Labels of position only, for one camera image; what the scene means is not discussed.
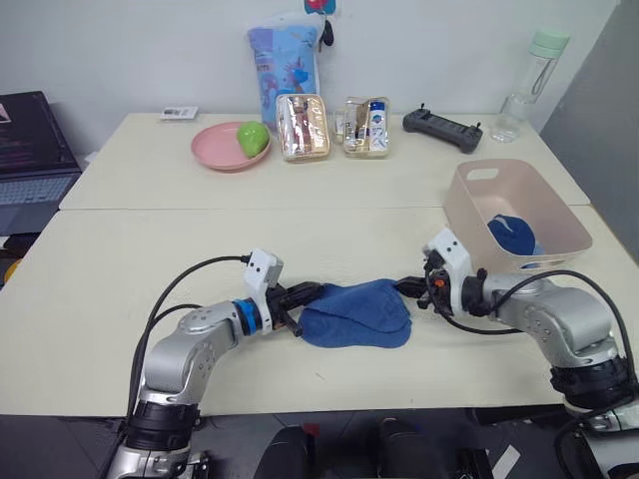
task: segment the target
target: laptop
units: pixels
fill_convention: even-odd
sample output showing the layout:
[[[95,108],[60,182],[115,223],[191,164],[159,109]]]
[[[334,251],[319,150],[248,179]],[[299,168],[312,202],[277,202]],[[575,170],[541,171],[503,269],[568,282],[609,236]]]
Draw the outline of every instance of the laptop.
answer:
[[[0,95],[0,237],[39,233],[80,173],[42,92]]]

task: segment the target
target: blue cloth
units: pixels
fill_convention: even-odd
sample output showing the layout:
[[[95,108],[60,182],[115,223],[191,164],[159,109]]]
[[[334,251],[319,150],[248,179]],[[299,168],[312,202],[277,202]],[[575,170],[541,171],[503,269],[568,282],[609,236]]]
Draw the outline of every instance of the blue cloth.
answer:
[[[527,222],[517,217],[497,215],[488,229],[505,250],[528,256],[535,251],[535,235]]]
[[[402,346],[410,337],[410,315],[394,285],[391,279],[326,284],[302,312],[302,338],[319,347]]]

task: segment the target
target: blue object in basket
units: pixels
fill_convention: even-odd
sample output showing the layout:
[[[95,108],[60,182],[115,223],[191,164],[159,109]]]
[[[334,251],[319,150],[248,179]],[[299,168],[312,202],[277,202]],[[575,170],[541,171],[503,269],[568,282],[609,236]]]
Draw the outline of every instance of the blue object in basket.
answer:
[[[535,252],[535,234],[527,222],[517,217],[497,215],[488,229],[501,247],[513,254],[529,256]]]

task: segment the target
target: green apple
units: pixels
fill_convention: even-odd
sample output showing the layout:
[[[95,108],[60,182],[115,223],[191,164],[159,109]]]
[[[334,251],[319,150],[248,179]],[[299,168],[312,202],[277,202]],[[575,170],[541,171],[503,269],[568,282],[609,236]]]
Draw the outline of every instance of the green apple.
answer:
[[[269,130],[260,122],[246,122],[238,128],[238,142],[247,158],[256,157],[269,144]]]

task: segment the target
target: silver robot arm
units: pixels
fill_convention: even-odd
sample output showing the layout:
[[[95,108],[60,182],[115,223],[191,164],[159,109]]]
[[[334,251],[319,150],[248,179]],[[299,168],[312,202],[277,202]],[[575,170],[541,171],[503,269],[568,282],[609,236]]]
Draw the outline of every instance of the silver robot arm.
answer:
[[[190,442],[214,365],[245,336],[258,331],[268,334],[288,326],[300,335],[288,310],[320,295],[317,283],[289,289],[278,285],[282,267],[276,256],[254,249],[244,273],[250,297],[189,312],[149,352],[139,401],[108,479],[177,478],[187,473],[207,477],[207,458],[192,455]]]
[[[488,316],[527,333],[551,364],[551,385],[563,394],[569,413],[579,417],[607,411],[589,417],[582,431],[601,475],[610,477],[619,465],[639,470],[639,401],[618,406],[635,378],[629,377],[626,359],[619,357],[611,310],[582,289],[561,287],[546,278],[518,289],[495,310],[529,274],[473,273],[468,251],[450,230],[437,235],[424,253],[426,288],[420,307],[434,302],[448,319]]]

